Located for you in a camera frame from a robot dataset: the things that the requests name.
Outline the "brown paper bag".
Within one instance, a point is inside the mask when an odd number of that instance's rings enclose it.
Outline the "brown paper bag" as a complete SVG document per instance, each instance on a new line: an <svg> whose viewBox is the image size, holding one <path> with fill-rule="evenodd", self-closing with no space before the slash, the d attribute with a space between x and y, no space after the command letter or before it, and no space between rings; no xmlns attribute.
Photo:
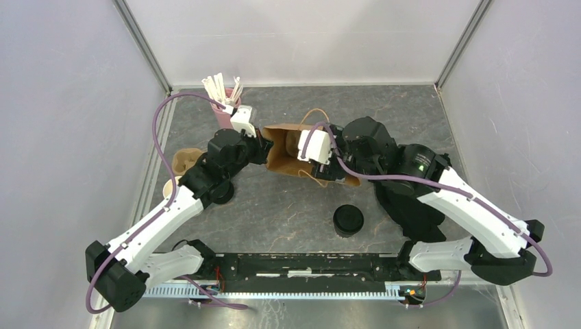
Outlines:
<svg viewBox="0 0 581 329"><path fill-rule="evenodd" d="M319 186L326 188L331 180L325 180L312 175L314 165L299 160L298 144L301 132L309 130L310 125L305 124L305 120L314 112L323 114L327 122L330 122L326 112L319 108L309 110L300 123L279 123L263 127L262 136L273 142L273 146L267 156L265 167L267 170L289 175L298 178L309 177Z"/></svg>

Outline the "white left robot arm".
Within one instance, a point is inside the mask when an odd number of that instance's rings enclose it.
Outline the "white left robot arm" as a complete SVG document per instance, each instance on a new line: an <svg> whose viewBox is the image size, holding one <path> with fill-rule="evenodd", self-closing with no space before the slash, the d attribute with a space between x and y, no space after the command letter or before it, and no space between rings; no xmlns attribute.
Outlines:
<svg viewBox="0 0 581 329"><path fill-rule="evenodd" d="M96 315L110 308L124 312L148 288L180 276L209 278L215 270L212 257L186 245L155 255L183 223L212 204L225 204L234 196L235 177L249 164L264 165L274 143L259 130L221 129L180 179L172 179L171 194L137 224L106 244L92 242L85 250L90 283L86 308Z"/></svg>

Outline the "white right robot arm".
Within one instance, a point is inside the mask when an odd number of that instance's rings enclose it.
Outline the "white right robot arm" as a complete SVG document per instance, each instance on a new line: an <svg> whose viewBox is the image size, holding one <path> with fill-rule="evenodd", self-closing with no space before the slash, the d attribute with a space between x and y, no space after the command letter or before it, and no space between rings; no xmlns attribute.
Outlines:
<svg viewBox="0 0 581 329"><path fill-rule="evenodd" d="M301 133L298 150L298 159L313 163L325 180L355 177L373 184L378 202L408 237L395 262L405 280L430 271L470 271L508 286L539 276L538 259L543 276L553 272L540 246L540 221L504 212L471 188L447 155L400 145L371 117L343 127L317 123Z"/></svg>

